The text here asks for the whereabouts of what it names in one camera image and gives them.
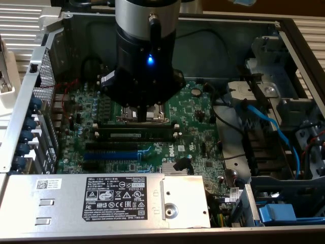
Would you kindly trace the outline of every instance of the barcode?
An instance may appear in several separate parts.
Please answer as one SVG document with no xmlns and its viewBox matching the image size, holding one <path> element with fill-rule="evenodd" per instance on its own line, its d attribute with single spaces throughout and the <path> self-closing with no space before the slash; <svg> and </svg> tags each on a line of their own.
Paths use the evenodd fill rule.
<svg viewBox="0 0 325 244">
<path fill-rule="evenodd" d="M 36 189 L 47 189 L 48 180 L 39 180 Z"/>
</svg>

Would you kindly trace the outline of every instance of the ventilation grille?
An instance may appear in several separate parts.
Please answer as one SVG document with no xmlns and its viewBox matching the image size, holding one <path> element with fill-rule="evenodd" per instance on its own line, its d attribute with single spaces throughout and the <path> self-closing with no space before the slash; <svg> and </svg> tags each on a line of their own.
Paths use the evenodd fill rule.
<svg viewBox="0 0 325 244">
<path fill-rule="evenodd" d="M 34 95 L 43 101 L 47 101 L 51 107 L 55 89 L 55 79 L 51 66 L 48 50 L 45 51 L 40 70 L 41 84 L 34 88 Z"/>
<path fill-rule="evenodd" d="M 59 144 L 51 119 L 51 105 L 55 95 L 56 82 L 47 49 L 42 59 L 40 74 L 36 84 L 38 87 L 34 87 L 34 95 L 43 101 L 43 105 L 46 104 L 46 106 L 42 107 L 42 115 L 39 116 L 39 120 L 42 122 L 42 137 L 44 139 L 40 140 L 43 146 L 38 148 L 38 159 L 41 161 L 40 164 L 43 165 L 45 173 L 53 174 L 55 173 Z"/>
</svg>

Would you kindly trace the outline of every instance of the blue plastic latch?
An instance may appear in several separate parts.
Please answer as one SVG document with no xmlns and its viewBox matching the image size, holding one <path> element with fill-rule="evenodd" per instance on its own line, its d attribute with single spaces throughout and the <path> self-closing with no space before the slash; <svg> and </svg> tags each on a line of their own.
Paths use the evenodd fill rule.
<svg viewBox="0 0 325 244">
<path fill-rule="evenodd" d="M 258 211 L 263 223 L 297 221 L 291 204 L 267 204 Z"/>
</svg>

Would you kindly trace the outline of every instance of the warning symbol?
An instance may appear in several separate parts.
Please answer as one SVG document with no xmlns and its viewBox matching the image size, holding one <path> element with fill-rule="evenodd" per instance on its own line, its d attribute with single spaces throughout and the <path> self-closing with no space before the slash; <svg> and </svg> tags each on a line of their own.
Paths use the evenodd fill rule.
<svg viewBox="0 0 325 244">
<path fill-rule="evenodd" d="M 87 191 L 86 201 L 96 201 L 98 200 L 98 191 Z"/>
<path fill-rule="evenodd" d="M 130 194 L 128 192 L 126 192 L 123 196 L 123 198 L 131 198 Z"/>
</svg>

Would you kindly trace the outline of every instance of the black pcie slot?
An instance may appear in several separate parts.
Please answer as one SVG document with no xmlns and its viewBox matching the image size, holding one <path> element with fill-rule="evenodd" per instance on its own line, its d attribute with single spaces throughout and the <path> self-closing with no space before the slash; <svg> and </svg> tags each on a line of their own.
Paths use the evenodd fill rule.
<svg viewBox="0 0 325 244">
<path fill-rule="evenodd" d="M 138 145 L 134 143 L 105 143 L 105 142 L 95 142 L 86 143 L 86 150 L 138 150 Z"/>
</svg>

